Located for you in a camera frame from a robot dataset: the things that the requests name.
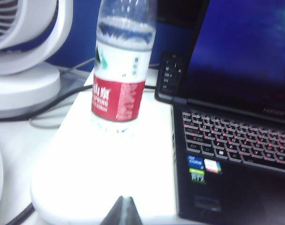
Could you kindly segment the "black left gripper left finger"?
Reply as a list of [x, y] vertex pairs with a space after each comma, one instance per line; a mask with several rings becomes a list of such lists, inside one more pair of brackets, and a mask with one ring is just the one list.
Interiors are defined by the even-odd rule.
[[124, 197], [119, 196], [107, 216], [102, 221], [102, 225], [118, 225], [120, 223], [123, 201]]

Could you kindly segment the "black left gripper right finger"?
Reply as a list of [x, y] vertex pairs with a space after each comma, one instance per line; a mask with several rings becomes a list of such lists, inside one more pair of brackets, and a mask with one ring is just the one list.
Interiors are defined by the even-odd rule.
[[143, 225], [142, 220], [137, 211], [135, 202], [132, 197], [125, 199], [125, 214], [124, 214], [125, 225]]

